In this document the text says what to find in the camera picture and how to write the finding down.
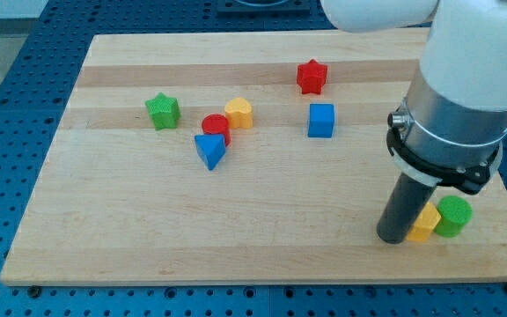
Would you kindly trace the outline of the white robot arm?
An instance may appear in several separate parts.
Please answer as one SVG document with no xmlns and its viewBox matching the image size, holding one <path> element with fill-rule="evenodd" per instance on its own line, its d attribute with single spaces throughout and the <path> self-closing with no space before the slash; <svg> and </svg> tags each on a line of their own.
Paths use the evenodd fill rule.
<svg viewBox="0 0 507 317">
<path fill-rule="evenodd" d="M 336 28 L 364 33 L 430 22 L 408 92 L 388 118 L 401 182 L 478 193 L 507 135 L 507 1 L 325 1 Z"/>
</svg>

